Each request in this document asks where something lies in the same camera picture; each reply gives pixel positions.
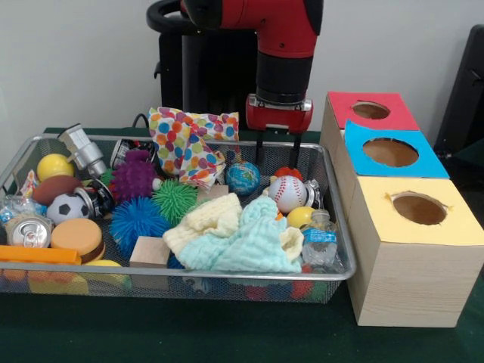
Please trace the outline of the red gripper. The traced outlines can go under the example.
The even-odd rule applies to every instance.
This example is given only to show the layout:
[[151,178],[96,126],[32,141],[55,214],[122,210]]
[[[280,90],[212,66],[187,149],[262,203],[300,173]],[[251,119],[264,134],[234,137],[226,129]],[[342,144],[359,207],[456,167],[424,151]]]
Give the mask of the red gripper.
[[[265,151],[264,134],[268,127],[285,127],[290,133],[304,133],[312,120],[313,102],[305,99],[296,104],[271,104],[258,98],[256,94],[248,94],[246,99],[247,127],[258,130],[256,139],[256,164],[262,165]],[[293,147],[290,151],[289,167],[297,168],[299,150],[302,141],[301,134],[293,134]]]

